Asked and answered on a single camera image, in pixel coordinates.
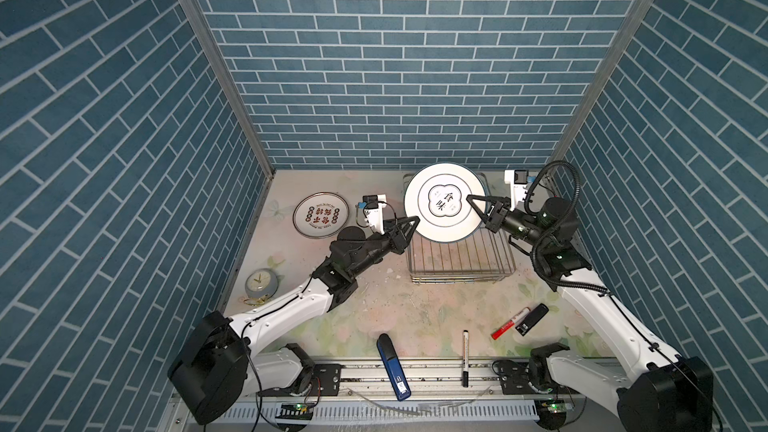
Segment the white plate green flower emblem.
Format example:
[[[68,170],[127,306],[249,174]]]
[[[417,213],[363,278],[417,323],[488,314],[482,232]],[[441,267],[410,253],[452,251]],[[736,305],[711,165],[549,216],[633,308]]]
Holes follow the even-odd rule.
[[[425,239],[454,243],[481,225],[468,196],[485,196],[487,192],[485,182],[475,172],[462,165],[439,163],[410,178],[405,188],[405,212],[419,217],[417,232]]]

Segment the white plate red chinese characters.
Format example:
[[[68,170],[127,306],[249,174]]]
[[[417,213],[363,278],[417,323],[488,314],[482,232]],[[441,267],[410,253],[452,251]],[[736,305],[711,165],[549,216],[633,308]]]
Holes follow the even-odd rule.
[[[303,199],[293,212],[296,231],[307,238],[320,239],[336,235],[348,222],[350,207],[336,193],[319,192]]]

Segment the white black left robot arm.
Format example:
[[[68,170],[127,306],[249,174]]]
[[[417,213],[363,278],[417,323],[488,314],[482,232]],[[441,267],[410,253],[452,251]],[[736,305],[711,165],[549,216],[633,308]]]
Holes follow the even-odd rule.
[[[243,395],[299,385],[314,365],[303,349],[288,344],[267,354],[265,348],[343,304],[357,290],[359,275],[387,254],[407,250],[419,223],[417,216],[388,219],[381,232],[371,235],[345,227],[331,242],[329,255],[295,289],[234,316],[206,315],[168,369],[195,421],[201,426],[213,422]]]

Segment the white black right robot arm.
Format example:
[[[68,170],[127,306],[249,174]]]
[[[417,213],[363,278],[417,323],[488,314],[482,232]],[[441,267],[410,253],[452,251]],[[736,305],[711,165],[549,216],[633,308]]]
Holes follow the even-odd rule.
[[[634,316],[608,290],[573,246],[579,227],[572,201],[551,197],[537,212],[507,197],[470,195],[485,227],[530,244],[536,274],[565,299],[609,346],[622,370],[612,372],[561,343],[531,352],[533,388],[574,389],[619,418],[627,431],[709,431],[722,423],[713,404],[714,376],[698,357],[685,358]]]

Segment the red white marker pen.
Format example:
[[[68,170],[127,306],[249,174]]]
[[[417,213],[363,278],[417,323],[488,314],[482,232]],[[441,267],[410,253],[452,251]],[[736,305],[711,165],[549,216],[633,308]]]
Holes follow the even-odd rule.
[[[530,312],[531,312],[531,309],[529,307],[524,307],[512,318],[510,318],[507,322],[501,325],[497,330],[495,330],[491,334],[491,338],[493,340],[498,340],[504,333],[506,333],[509,329],[513,328],[518,321],[525,318]]]

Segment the blue stapler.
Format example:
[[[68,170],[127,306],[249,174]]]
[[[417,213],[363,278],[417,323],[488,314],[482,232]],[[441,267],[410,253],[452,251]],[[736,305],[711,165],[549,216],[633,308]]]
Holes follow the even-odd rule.
[[[408,399],[411,396],[411,388],[390,336],[386,333],[380,334],[376,346],[396,399]]]

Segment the black white marker pen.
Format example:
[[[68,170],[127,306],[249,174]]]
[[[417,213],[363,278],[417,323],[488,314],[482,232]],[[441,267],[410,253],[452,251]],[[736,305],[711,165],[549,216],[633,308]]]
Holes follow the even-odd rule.
[[[468,330],[462,332],[462,359],[461,359],[461,386],[463,388],[469,387],[469,341],[470,335]]]

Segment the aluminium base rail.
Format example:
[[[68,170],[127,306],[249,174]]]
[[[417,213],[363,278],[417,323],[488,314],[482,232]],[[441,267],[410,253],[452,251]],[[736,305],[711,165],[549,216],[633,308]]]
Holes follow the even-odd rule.
[[[299,431],[309,425],[521,420],[555,430],[575,419],[577,399],[588,399],[567,387],[533,388],[530,359],[472,359],[468,388],[461,386],[458,359],[400,359],[411,388],[404,401],[396,399],[381,359],[311,360],[299,385],[243,395],[211,423],[262,421]],[[614,360],[588,360],[621,372]]]

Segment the aluminium corner post right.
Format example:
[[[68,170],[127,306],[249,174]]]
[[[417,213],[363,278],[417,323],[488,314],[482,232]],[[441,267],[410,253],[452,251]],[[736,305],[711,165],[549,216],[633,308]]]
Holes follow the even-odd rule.
[[[565,127],[559,142],[555,146],[549,158],[550,161],[565,158],[566,152],[589,117],[653,2],[654,0],[634,0],[632,2],[621,26],[609,45],[605,57],[598,65],[591,83],[585,89],[579,105],[574,110],[570,122]]]

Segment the aluminium corner post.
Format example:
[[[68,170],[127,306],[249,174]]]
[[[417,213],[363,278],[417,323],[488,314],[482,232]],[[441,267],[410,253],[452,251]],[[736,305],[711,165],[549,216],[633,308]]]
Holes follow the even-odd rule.
[[[653,2],[654,0],[634,0],[632,2],[621,26],[609,45],[605,57],[598,65],[591,83],[585,89],[579,105],[574,110],[570,122],[565,127],[559,142],[555,146],[549,158],[550,161],[565,158],[566,152],[589,117]]]
[[[244,101],[206,21],[198,0],[178,0],[178,2],[212,68],[217,82],[250,144],[257,162],[263,169],[267,181],[271,181],[275,175],[274,167],[270,163],[268,155],[255,131],[251,117],[248,114]]]

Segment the aluminium corner post left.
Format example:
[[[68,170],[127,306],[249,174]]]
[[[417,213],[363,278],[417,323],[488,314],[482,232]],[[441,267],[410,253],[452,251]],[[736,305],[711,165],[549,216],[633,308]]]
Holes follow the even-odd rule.
[[[257,162],[263,169],[267,181],[271,181],[275,175],[274,167],[270,163],[268,155],[255,131],[251,117],[248,114],[244,101],[206,21],[198,0],[178,0],[178,2],[212,68],[217,82],[250,144]]]

